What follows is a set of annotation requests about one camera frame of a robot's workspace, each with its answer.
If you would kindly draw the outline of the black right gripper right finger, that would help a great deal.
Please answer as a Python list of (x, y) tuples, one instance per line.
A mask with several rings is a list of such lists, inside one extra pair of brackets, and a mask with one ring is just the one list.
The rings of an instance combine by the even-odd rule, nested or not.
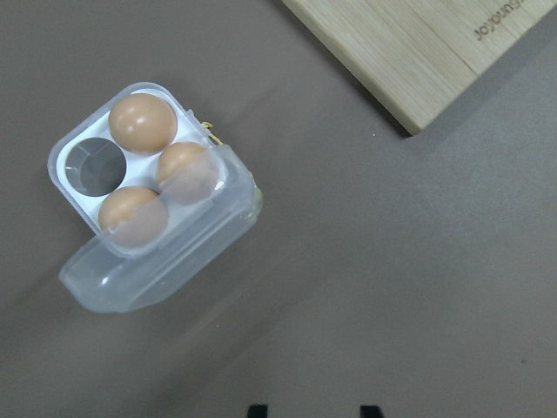
[(383, 418), (383, 412), (377, 405), (361, 405), (359, 407), (360, 418)]

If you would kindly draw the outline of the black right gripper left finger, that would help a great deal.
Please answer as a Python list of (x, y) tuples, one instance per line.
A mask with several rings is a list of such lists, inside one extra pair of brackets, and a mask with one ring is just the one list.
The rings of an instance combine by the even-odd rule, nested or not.
[(252, 404), (247, 410), (247, 418), (267, 418), (266, 404)]

